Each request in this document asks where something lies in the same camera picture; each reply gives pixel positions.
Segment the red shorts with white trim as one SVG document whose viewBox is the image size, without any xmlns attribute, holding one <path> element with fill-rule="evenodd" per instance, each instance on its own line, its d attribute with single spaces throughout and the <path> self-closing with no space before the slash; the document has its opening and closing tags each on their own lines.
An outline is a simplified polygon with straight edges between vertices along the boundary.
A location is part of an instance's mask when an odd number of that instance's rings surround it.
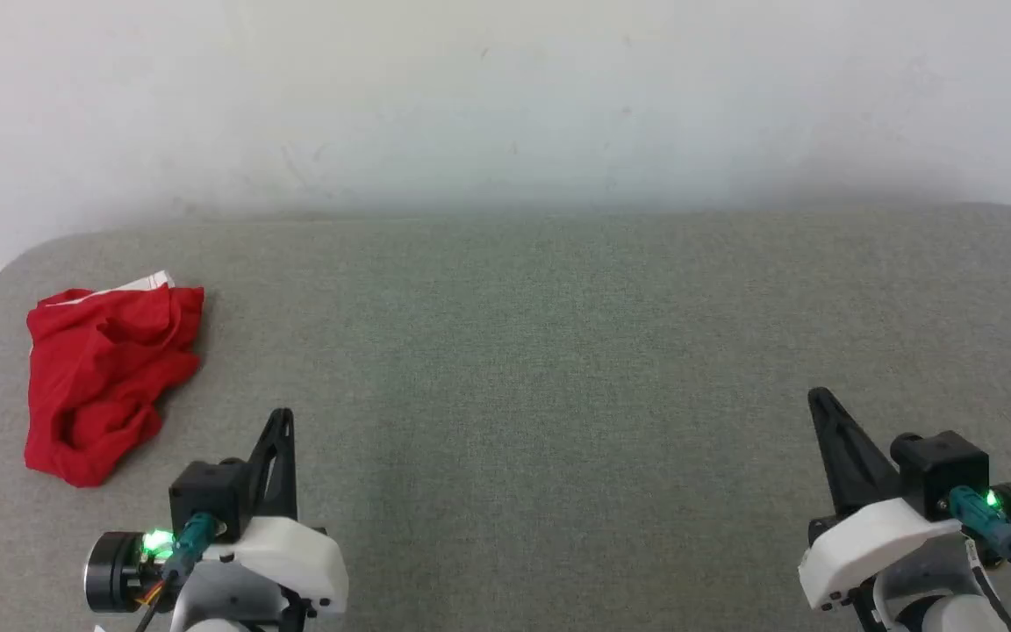
<svg viewBox="0 0 1011 632">
<path fill-rule="evenodd" d="M 68 289 L 25 319 L 25 467 L 77 488 L 101 485 L 160 433 L 158 400 L 199 369 L 205 290 L 168 272 L 108 289 Z"/>
</svg>

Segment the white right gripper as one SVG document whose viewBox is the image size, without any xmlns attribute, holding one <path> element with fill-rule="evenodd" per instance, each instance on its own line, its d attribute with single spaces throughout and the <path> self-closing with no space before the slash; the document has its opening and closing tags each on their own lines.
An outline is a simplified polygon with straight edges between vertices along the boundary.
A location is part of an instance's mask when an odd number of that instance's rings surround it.
<svg viewBox="0 0 1011 632">
<path fill-rule="evenodd" d="M 924 519 L 896 499 L 899 473 L 832 391 L 812 388 L 807 403 L 834 514 L 845 519 L 818 536 L 799 561 L 799 584 L 809 607 L 819 611 L 834 605 L 835 593 L 845 597 L 928 541 L 962 527 L 954 519 Z"/>
</svg>

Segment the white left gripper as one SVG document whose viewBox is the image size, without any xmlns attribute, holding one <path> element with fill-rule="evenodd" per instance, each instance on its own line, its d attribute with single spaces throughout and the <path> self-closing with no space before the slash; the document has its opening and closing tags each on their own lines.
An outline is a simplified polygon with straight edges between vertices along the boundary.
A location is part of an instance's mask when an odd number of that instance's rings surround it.
<svg viewBox="0 0 1011 632">
<path fill-rule="evenodd" d="M 256 517 L 236 542 L 205 556 L 205 632 L 306 632 L 320 615 L 348 611 L 340 545 L 297 521 L 296 425 L 270 412 L 247 460 Z"/>
</svg>

